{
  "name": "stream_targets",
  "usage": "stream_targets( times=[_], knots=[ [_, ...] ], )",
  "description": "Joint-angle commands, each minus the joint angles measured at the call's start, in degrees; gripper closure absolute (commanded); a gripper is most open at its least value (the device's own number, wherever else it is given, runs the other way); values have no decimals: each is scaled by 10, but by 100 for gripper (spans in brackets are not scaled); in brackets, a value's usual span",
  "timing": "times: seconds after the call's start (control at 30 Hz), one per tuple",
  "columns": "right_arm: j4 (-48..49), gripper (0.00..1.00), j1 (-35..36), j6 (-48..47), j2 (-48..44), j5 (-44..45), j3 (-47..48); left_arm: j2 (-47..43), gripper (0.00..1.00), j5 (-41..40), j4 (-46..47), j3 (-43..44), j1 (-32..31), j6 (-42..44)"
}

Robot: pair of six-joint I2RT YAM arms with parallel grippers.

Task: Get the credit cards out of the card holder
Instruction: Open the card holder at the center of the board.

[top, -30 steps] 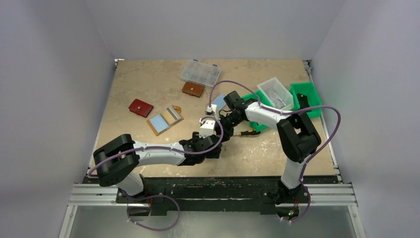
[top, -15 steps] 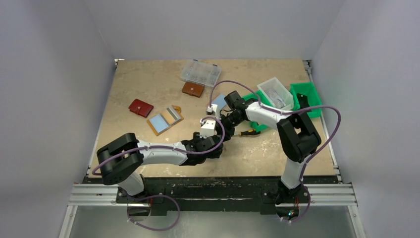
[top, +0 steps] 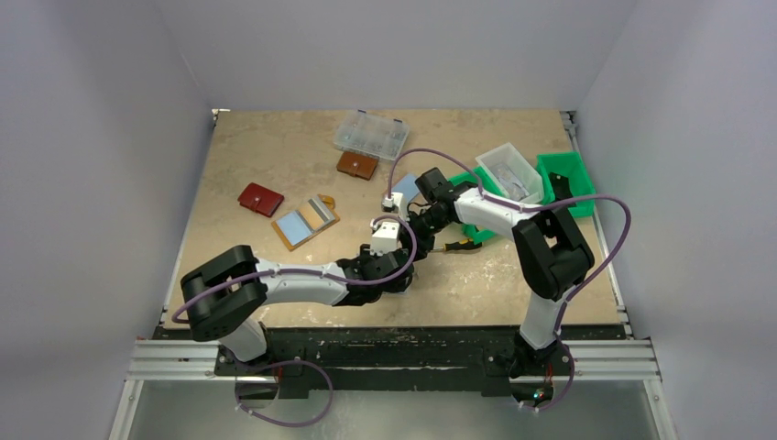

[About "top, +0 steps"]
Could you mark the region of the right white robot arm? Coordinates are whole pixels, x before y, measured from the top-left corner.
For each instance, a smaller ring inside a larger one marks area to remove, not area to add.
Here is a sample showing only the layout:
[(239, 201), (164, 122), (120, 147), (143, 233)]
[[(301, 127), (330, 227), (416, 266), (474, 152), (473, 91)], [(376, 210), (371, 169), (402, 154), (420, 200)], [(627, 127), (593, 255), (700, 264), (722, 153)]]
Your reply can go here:
[(564, 303), (595, 263), (568, 209), (517, 203), (470, 181), (455, 185), (437, 168), (424, 172), (415, 185), (428, 204), (410, 215), (418, 242), (431, 240), (457, 223), (483, 226), (514, 243), (531, 295), (515, 337), (512, 363), (524, 368), (547, 359), (559, 346)]

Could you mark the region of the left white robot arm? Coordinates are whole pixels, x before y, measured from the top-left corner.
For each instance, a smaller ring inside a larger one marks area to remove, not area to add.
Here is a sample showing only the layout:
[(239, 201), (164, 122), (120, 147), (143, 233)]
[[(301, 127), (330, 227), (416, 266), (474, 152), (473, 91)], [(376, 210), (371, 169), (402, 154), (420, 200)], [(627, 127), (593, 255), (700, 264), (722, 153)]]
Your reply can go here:
[(382, 256), (364, 250), (323, 265), (284, 265), (235, 246), (181, 279), (184, 304), (171, 320), (187, 324), (197, 342), (217, 341), (239, 362), (268, 351), (265, 328), (253, 312), (281, 303), (362, 306), (385, 293), (405, 291), (416, 253), (400, 248)]

